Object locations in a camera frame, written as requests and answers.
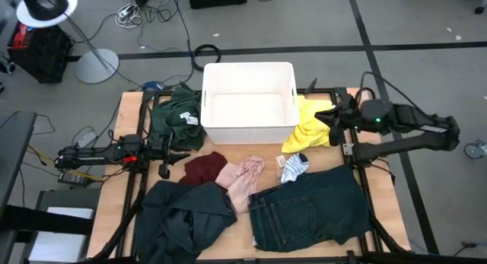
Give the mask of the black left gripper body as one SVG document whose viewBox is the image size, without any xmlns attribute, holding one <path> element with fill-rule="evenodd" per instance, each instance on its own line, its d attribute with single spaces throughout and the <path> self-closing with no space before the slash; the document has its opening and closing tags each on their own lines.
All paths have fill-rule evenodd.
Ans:
<svg viewBox="0 0 487 264">
<path fill-rule="evenodd" d="M 172 132 L 169 134 L 156 132 L 149 135 L 146 145 L 147 158 L 153 161 L 164 161 L 168 163 L 170 160 L 170 143 L 172 137 Z"/>
</svg>

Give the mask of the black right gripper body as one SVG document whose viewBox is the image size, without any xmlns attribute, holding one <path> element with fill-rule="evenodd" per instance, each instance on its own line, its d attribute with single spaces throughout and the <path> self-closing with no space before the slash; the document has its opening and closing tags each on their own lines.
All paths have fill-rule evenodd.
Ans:
<svg viewBox="0 0 487 264">
<path fill-rule="evenodd" d="M 341 102 L 337 108 L 338 118 L 333 126 L 341 129 L 354 129 L 359 131 L 357 100 L 351 94 L 341 95 Z"/>
</svg>

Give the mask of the yellow garment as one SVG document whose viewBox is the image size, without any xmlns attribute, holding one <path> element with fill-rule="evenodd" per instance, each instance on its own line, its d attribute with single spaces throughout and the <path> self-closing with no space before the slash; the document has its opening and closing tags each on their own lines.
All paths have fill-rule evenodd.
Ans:
<svg viewBox="0 0 487 264">
<path fill-rule="evenodd" d="M 299 123 L 282 144 L 282 153 L 297 153 L 306 148 L 319 146 L 329 147 L 330 127 L 318 120 L 315 113 L 331 110 L 334 107 L 331 100 L 312 100 L 300 95 L 298 97 Z"/>
</svg>

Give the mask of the dark green knit sweater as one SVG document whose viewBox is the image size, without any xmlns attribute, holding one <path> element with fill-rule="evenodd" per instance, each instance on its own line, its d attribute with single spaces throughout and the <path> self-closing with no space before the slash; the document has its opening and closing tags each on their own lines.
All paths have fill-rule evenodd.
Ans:
<svg viewBox="0 0 487 264">
<path fill-rule="evenodd" d="M 183 87 L 177 87 L 169 100 L 166 100 L 151 111 L 151 134 L 161 132 L 173 133 L 170 146 L 183 150 L 198 151 L 204 144 L 205 130 L 200 123 L 200 96 Z M 197 126 L 188 125 L 181 113 L 189 112 L 199 120 Z"/>
</svg>

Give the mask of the maroon garment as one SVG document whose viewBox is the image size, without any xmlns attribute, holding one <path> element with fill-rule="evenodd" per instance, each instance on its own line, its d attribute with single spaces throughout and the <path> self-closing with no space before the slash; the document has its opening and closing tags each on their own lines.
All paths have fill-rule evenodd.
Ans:
<svg viewBox="0 0 487 264">
<path fill-rule="evenodd" d="M 215 151 L 196 157 L 184 165 L 186 175 L 179 182 L 189 185 L 214 182 L 227 163 L 227 159 Z"/>
</svg>

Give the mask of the blue striped white sock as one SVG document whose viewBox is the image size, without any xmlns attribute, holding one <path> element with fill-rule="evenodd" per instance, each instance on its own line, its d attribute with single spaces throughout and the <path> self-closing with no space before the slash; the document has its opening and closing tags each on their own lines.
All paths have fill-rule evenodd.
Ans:
<svg viewBox="0 0 487 264">
<path fill-rule="evenodd" d="M 310 162 L 307 157 L 302 154 L 294 154 L 287 161 L 282 170 L 280 177 L 281 183 L 295 182 L 296 179 L 307 171 Z"/>
</svg>

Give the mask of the dark teal jacket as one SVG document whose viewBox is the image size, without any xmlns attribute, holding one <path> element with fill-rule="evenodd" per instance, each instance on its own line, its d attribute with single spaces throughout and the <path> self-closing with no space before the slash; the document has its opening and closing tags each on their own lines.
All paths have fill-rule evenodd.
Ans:
<svg viewBox="0 0 487 264">
<path fill-rule="evenodd" d="M 135 222 L 141 264 L 194 264 L 237 221 L 230 199 L 212 182 L 158 181 L 142 201 Z"/>
</svg>

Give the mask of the pink garment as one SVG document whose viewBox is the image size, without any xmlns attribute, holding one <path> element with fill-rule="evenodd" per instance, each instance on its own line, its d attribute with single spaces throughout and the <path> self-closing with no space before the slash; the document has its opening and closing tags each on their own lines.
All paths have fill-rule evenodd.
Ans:
<svg viewBox="0 0 487 264">
<path fill-rule="evenodd" d="M 239 164 L 227 163 L 215 182 L 225 188 L 234 210 L 238 214 L 248 211 L 249 197 L 256 193 L 259 176 L 265 167 L 261 157 L 245 157 Z"/>
</svg>

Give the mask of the dark blue jeans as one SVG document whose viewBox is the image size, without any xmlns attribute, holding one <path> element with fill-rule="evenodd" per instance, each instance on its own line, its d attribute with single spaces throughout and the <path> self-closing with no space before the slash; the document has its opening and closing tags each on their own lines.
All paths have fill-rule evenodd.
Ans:
<svg viewBox="0 0 487 264">
<path fill-rule="evenodd" d="M 340 245 L 371 230 L 370 209 L 349 165 L 304 173 L 250 196 L 254 246 L 287 253 L 334 240 Z"/>
</svg>

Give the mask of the grey small box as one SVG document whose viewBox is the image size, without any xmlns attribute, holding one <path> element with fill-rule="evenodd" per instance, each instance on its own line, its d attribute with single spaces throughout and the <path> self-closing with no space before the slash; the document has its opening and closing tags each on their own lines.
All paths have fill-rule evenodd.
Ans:
<svg viewBox="0 0 487 264">
<path fill-rule="evenodd" d="M 90 143 L 94 142 L 96 139 L 97 139 L 96 133 L 94 131 L 89 131 L 88 133 L 84 134 L 75 142 L 75 146 L 79 148 L 85 148 Z"/>
</svg>

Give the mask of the white perforated plastic basket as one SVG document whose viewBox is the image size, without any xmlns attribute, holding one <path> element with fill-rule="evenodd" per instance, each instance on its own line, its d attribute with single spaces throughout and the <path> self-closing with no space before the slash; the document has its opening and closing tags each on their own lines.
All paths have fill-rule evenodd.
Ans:
<svg viewBox="0 0 487 264">
<path fill-rule="evenodd" d="M 214 144 L 282 144 L 299 119 L 290 62 L 220 62 L 204 67 L 200 122 Z"/>
</svg>

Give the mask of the black power adapter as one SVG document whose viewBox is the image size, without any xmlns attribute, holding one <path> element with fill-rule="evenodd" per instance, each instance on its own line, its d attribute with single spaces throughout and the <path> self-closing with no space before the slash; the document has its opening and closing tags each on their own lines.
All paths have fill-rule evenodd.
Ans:
<svg viewBox="0 0 487 264">
<path fill-rule="evenodd" d="M 86 187 L 92 183 L 92 180 L 68 171 L 61 171 L 58 177 L 58 182 L 63 184 L 68 184 L 71 186 L 82 186 Z"/>
</svg>

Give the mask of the grey caster wheel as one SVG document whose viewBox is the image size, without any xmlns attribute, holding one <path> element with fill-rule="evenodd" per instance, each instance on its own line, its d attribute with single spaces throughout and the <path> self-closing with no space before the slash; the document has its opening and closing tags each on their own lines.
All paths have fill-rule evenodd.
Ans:
<svg viewBox="0 0 487 264">
<path fill-rule="evenodd" d="M 487 142 L 478 139 L 475 142 L 468 143 L 464 147 L 464 153 L 474 160 L 487 157 Z"/>
</svg>

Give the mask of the white power strip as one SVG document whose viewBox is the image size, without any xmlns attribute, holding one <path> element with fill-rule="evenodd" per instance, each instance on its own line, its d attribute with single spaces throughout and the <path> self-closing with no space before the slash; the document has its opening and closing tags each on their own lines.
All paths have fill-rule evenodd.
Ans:
<svg viewBox="0 0 487 264">
<path fill-rule="evenodd" d="M 134 2 L 124 5 L 117 11 L 115 22 L 118 27 L 124 29 L 132 29 L 142 24 L 139 6 Z"/>
</svg>

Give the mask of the black crate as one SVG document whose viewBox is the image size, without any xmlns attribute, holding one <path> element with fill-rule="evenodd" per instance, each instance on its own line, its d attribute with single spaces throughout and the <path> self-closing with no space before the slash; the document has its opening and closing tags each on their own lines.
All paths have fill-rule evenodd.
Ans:
<svg viewBox="0 0 487 264">
<path fill-rule="evenodd" d="M 20 21 L 16 23 L 8 44 Z M 46 28 L 34 28 L 30 45 L 25 49 L 13 49 L 8 46 L 10 60 L 20 66 L 41 84 L 62 81 L 73 43 L 69 36 L 54 25 Z"/>
</svg>

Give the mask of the black desk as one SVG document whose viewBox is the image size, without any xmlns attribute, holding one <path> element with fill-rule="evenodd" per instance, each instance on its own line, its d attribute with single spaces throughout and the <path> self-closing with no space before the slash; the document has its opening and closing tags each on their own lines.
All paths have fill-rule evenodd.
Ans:
<svg viewBox="0 0 487 264">
<path fill-rule="evenodd" d="M 30 209 L 9 205 L 27 144 L 33 133 L 35 112 L 16 111 L 0 119 L 0 231 L 33 231 Z"/>
</svg>

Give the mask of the red device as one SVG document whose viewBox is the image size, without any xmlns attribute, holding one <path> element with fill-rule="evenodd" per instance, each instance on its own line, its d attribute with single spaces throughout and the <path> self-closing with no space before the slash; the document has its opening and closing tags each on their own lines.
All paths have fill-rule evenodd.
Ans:
<svg viewBox="0 0 487 264">
<path fill-rule="evenodd" d="M 30 45 L 33 36 L 33 28 L 25 24 L 19 24 L 8 46 L 13 49 L 25 49 Z"/>
</svg>

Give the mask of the black table frame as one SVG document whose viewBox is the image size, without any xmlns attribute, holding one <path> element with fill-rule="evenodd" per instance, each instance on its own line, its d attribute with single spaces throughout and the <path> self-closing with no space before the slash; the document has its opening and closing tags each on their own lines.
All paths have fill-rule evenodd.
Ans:
<svg viewBox="0 0 487 264">
<path fill-rule="evenodd" d="M 132 134 L 139 122 L 139 110 L 142 104 L 141 92 L 125 92 L 121 97 L 117 113 L 115 135 Z M 210 139 L 205 140 L 199 151 L 192 152 L 192 157 L 210 154 L 216 151 L 233 164 L 240 163 L 245 157 L 256 155 L 265 161 L 265 167 L 259 176 L 258 190 L 271 188 L 278 183 L 279 170 L 277 158 L 281 155 L 280 145 L 214 145 Z M 110 178 L 103 184 L 94 219 L 94 227 L 88 247 L 88 255 L 95 256 L 112 237 L 118 227 L 127 202 L 133 202 L 140 187 L 141 176 L 119 173 L 117 166 L 108 166 L 106 173 Z M 388 234 L 404 249 L 409 249 L 409 241 L 399 209 L 396 193 L 385 160 L 376 161 L 373 167 L 363 172 L 356 172 L 358 182 L 368 187 L 374 212 L 377 219 L 385 227 Z M 315 244 L 304 250 L 290 253 L 273 253 L 256 249 L 252 245 L 250 217 L 241 214 L 237 222 L 227 228 L 211 247 L 199 256 L 200 261 L 216 262 L 227 260 L 231 263 L 304 263 L 308 260 L 336 259 L 352 251 L 360 255 L 364 250 L 385 250 L 384 245 L 377 245 L 373 234 L 367 233 L 365 238 L 354 237 L 343 245 L 333 240 Z"/>
</svg>

